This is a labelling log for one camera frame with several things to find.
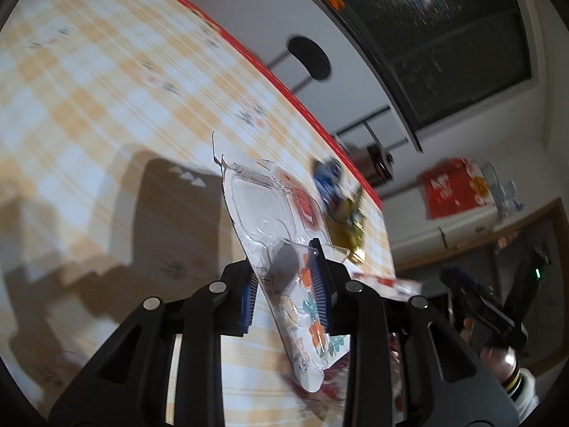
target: checkered tablecloth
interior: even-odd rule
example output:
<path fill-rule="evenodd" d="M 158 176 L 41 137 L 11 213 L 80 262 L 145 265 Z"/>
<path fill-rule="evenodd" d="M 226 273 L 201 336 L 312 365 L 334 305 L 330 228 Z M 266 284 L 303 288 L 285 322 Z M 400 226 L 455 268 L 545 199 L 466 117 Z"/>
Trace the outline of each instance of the checkered tablecloth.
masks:
<path fill-rule="evenodd" d="M 44 415 L 144 298 L 189 296 L 244 258 L 213 130 L 314 194 L 312 159 L 336 152 L 184 0 L 21 0 L 0 32 L 0 81 L 0 352 Z M 393 276 L 374 197 L 363 269 Z M 321 424 L 282 376 L 262 294 L 249 334 L 222 352 L 228 425 Z"/>

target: red table edge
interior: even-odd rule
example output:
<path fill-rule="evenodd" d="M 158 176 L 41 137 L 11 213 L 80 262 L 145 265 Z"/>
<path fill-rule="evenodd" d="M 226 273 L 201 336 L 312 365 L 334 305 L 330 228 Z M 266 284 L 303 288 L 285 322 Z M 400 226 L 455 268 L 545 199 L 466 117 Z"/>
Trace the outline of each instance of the red table edge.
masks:
<path fill-rule="evenodd" d="M 237 41 L 229 32 L 224 30 L 217 22 L 215 22 L 211 17 L 205 14 L 200 8 L 195 6 L 189 0 L 177 0 L 182 3 L 184 6 L 199 11 L 209 22 L 218 27 L 220 30 L 220 35 L 237 51 L 239 51 L 251 64 L 255 66 L 255 68 L 261 72 L 266 79 L 271 82 L 277 90 L 294 106 L 294 108 L 306 119 L 306 121 L 312 125 L 318 134 L 326 141 L 326 143 L 332 148 L 332 150 L 336 153 L 338 158 L 343 162 L 343 164 L 354 174 L 356 179 L 359 181 L 362 188 L 369 194 L 372 200 L 377 204 L 379 209 L 382 208 L 381 200 L 373 188 L 370 186 L 368 181 L 363 177 L 360 171 L 356 168 L 356 166 L 352 163 L 352 161 L 348 158 L 346 153 L 343 149 L 334 141 L 334 138 L 330 136 L 330 134 L 323 128 L 323 126 L 316 120 L 316 118 L 306 109 L 303 104 L 298 100 L 298 98 L 292 94 L 288 88 L 283 85 L 283 83 L 275 77 L 275 75 L 269 71 L 263 64 L 261 64 L 255 56 L 253 56 L 247 48 L 245 48 L 241 43 Z"/>

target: red packaging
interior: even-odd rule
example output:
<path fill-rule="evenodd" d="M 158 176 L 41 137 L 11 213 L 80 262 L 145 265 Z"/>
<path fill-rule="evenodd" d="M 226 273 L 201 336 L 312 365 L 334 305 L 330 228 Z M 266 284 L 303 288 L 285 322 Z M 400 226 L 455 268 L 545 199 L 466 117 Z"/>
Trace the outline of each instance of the red packaging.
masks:
<path fill-rule="evenodd" d="M 430 219 L 493 203 L 486 180 L 472 160 L 447 160 L 422 174 L 421 179 Z"/>

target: clear plastic packaging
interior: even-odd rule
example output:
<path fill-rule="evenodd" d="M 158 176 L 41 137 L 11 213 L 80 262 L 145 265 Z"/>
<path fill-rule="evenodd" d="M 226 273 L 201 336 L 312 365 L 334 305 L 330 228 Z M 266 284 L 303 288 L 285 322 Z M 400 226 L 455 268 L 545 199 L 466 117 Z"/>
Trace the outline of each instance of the clear plastic packaging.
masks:
<path fill-rule="evenodd" d="M 223 189 L 235 232 L 251 263 L 281 334 L 295 378 L 308 392 L 320 388 L 324 370 L 349 349 L 325 332 L 309 265 L 318 251 L 343 262 L 349 251 L 329 245 L 316 201 L 300 182 L 267 161 L 255 167 L 223 159 Z"/>

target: person's hand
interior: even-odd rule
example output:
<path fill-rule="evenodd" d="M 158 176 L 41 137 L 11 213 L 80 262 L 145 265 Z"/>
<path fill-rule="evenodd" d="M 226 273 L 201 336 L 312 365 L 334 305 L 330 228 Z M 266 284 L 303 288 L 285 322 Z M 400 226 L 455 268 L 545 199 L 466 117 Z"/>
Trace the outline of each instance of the person's hand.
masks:
<path fill-rule="evenodd" d="M 467 344 L 472 340 L 472 326 L 475 325 L 476 322 L 472 318 L 464 320 L 464 329 L 460 331 L 460 336 Z M 480 352 L 480 359 L 500 384 L 505 383 L 516 370 L 516 353 L 513 348 L 506 350 L 484 347 Z"/>

